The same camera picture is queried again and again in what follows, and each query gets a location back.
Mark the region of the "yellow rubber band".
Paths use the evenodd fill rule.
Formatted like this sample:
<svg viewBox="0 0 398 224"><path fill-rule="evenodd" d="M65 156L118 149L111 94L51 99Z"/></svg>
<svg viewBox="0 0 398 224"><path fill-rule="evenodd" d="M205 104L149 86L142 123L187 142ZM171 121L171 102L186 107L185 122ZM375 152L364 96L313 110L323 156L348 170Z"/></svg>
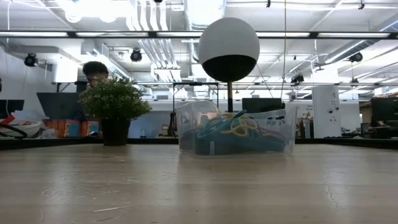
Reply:
<svg viewBox="0 0 398 224"><path fill-rule="evenodd" d="M238 118L227 120L224 128L221 128L221 134L232 134L237 137L248 137L252 132L258 131L259 125L254 118L242 115Z"/></svg>

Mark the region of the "red rubber band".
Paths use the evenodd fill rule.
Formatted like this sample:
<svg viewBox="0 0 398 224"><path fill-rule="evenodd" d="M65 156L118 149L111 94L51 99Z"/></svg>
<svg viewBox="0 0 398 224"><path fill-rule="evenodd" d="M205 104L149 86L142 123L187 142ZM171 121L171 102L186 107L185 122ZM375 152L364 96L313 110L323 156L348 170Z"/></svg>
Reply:
<svg viewBox="0 0 398 224"><path fill-rule="evenodd" d="M266 128L262 127L262 126L259 127L259 130L260 130L260 132L261 132L261 134L263 136L273 136L273 137L279 138L279 139L281 139L283 141L286 140L286 136L281 134L281 133L279 133L279 132L277 132L277 131L266 129Z"/></svg>

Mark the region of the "clear plastic bin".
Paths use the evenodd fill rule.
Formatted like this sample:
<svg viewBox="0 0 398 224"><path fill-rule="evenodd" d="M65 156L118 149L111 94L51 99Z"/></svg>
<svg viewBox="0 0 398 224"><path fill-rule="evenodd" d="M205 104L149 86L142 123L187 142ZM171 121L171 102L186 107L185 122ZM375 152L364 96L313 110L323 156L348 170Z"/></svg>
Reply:
<svg viewBox="0 0 398 224"><path fill-rule="evenodd" d="M180 151L195 154L194 140L198 132L212 118L225 114L211 101L194 101L187 103L176 111L176 125L178 130L178 145ZM295 144L295 128L297 122L297 108L267 111L262 113L245 113L244 115L254 118L257 124L266 129L277 131L286 136L286 146L281 153L290 154ZM220 133L221 128L213 133ZM258 128L254 134L263 136Z"/></svg>

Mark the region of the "black tripod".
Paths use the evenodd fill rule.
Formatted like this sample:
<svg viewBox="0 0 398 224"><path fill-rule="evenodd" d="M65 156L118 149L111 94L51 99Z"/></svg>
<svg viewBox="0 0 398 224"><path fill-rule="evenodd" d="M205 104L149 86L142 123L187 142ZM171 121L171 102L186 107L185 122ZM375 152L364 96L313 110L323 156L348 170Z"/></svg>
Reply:
<svg viewBox="0 0 398 224"><path fill-rule="evenodd" d="M169 127L167 130L167 134L169 136L177 136L177 125L176 125L176 113L171 112L170 113L170 122L169 122Z"/></svg>

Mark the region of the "black monitor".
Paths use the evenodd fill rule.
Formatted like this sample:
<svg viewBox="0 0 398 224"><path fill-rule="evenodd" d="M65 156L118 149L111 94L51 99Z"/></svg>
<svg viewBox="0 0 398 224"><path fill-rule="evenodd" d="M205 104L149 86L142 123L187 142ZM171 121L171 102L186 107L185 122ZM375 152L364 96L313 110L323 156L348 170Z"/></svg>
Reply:
<svg viewBox="0 0 398 224"><path fill-rule="evenodd" d="M262 113L284 109L280 98L243 98L242 110L247 113Z"/></svg>
<svg viewBox="0 0 398 224"><path fill-rule="evenodd" d="M0 100L0 119L6 119L11 113L20 111L24 107L24 100Z"/></svg>

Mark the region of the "white globe lamp, black base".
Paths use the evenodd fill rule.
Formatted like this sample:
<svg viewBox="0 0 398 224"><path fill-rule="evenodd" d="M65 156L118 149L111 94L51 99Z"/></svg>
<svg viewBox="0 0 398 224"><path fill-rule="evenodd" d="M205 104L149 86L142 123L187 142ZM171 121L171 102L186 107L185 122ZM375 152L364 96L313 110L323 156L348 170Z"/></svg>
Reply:
<svg viewBox="0 0 398 224"><path fill-rule="evenodd" d="M233 111L232 82L248 76L260 53L256 31L245 21L224 17L210 24L198 43L198 59L212 79L227 83L228 111Z"/></svg>

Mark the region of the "green plant in black pot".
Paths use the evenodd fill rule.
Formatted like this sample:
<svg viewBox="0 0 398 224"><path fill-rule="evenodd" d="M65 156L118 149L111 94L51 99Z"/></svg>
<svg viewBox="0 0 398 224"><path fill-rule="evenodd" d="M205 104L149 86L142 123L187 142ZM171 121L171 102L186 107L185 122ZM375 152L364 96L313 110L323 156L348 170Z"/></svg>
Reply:
<svg viewBox="0 0 398 224"><path fill-rule="evenodd" d="M80 104L88 115L99 119L105 146L123 146L127 144L131 121L152 109L143 95L127 79L95 78L94 86L80 93Z"/></svg>

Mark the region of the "orange cardboard box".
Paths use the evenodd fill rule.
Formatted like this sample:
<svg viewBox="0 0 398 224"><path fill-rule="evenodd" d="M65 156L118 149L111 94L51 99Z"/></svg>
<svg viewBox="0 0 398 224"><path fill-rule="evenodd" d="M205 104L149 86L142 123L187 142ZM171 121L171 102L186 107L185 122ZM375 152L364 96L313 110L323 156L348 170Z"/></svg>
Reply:
<svg viewBox="0 0 398 224"><path fill-rule="evenodd" d="M77 138L80 136L80 122L67 119L46 119L44 125L54 129L58 138Z"/></svg>
<svg viewBox="0 0 398 224"><path fill-rule="evenodd" d="M100 122L99 121L82 121L80 124L80 136L87 137L92 133L99 133Z"/></svg>

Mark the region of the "person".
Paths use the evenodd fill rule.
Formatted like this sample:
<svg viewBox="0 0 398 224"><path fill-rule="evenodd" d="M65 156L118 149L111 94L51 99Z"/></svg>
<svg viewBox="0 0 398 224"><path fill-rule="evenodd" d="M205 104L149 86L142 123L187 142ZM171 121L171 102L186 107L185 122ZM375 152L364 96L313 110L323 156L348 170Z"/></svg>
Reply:
<svg viewBox="0 0 398 224"><path fill-rule="evenodd" d="M83 73L90 87L94 87L96 80L105 80L109 77L108 68L99 61L89 61L83 65Z"/></svg>

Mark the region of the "dark grey open laptop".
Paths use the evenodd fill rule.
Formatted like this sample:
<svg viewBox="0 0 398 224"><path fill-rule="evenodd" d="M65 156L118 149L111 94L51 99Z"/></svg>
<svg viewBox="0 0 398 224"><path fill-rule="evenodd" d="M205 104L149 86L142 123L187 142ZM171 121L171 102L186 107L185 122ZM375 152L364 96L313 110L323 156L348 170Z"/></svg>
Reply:
<svg viewBox="0 0 398 224"><path fill-rule="evenodd" d="M44 114L50 119L81 121L85 117L78 93L37 93Z"/></svg>

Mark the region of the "white bowl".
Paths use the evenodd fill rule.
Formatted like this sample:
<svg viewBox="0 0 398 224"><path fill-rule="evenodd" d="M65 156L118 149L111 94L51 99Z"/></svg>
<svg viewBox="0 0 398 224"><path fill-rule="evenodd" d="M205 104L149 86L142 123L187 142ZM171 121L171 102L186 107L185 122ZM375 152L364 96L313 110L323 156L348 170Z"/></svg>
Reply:
<svg viewBox="0 0 398 224"><path fill-rule="evenodd" d="M32 138L39 132L41 123L38 121L14 120L8 126L12 129L0 127L1 137Z"/></svg>

